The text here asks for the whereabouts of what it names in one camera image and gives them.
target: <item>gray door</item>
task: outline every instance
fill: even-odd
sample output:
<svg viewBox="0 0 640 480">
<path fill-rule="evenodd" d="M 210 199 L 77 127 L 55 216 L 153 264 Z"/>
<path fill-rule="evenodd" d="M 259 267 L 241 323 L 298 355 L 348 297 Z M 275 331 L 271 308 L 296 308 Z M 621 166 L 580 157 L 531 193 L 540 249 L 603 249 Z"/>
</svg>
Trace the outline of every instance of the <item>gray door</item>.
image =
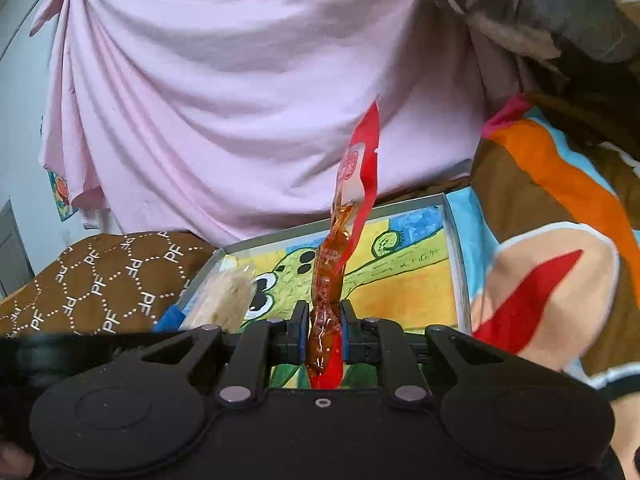
<svg viewBox="0 0 640 480">
<path fill-rule="evenodd" d="M 33 278 L 15 223 L 11 201 L 0 212 L 0 296 L 8 296 Z"/>
</svg>

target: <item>screw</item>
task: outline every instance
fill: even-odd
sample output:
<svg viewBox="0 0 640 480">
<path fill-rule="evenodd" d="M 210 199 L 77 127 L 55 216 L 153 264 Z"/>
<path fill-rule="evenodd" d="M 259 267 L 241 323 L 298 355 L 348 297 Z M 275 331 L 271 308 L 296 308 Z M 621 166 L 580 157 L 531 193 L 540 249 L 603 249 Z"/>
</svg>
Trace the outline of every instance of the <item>screw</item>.
<svg viewBox="0 0 640 480">
<path fill-rule="evenodd" d="M 404 384 L 396 388 L 394 395 L 404 402 L 418 402 L 427 396 L 427 390 L 414 384 Z"/>
<path fill-rule="evenodd" d="M 331 401 L 325 397 L 321 399 L 316 399 L 316 406 L 318 408 L 328 408 L 331 405 Z"/>
<path fill-rule="evenodd" d="M 226 400 L 226 402 L 242 402 L 251 397 L 251 390 L 244 386 L 227 386 L 222 388 L 218 395 L 220 399 Z"/>
</svg>

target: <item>pink cloth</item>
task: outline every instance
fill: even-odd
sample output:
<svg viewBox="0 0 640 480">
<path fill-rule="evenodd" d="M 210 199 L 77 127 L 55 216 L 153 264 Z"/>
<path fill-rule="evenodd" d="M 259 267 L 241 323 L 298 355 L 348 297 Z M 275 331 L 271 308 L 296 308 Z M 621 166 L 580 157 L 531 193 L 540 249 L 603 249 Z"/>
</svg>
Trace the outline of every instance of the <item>pink cloth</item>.
<svg viewBox="0 0 640 480">
<path fill-rule="evenodd" d="M 227 244 L 326 216 L 377 94 L 379 193 L 468 173 L 468 30 L 418 0 L 44 0 L 60 14 L 41 163 L 125 232 Z"/>
</svg>

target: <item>hand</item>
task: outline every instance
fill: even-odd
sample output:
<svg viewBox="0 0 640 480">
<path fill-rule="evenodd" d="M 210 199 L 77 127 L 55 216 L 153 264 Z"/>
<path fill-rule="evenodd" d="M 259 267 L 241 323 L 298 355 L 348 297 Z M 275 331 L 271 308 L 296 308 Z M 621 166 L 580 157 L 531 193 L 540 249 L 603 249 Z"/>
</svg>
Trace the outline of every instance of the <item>hand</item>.
<svg viewBox="0 0 640 480">
<path fill-rule="evenodd" d="M 13 442 L 0 442 L 0 479 L 27 478 L 33 471 L 33 456 Z"/>
</svg>

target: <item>red and clear plastic packaging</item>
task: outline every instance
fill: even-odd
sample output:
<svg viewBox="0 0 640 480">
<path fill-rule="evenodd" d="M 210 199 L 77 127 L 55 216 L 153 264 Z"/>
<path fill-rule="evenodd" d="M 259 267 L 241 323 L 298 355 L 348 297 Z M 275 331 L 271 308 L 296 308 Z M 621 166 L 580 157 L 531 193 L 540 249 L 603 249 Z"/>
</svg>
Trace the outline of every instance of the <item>red and clear plastic packaging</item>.
<svg viewBox="0 0 640 480">
<path fill-rule="evenodd" d="M 338 303 L 344 267 L 358 244 L 378 192 L 380 116 L 374 102 L 351 136 L 338 168 L 331 229 L 318 247 L 311 286 L 311 331 L 306 370 L 313 388 L 337 388 L 342 380 L 342 332 Z"/>
</svg>

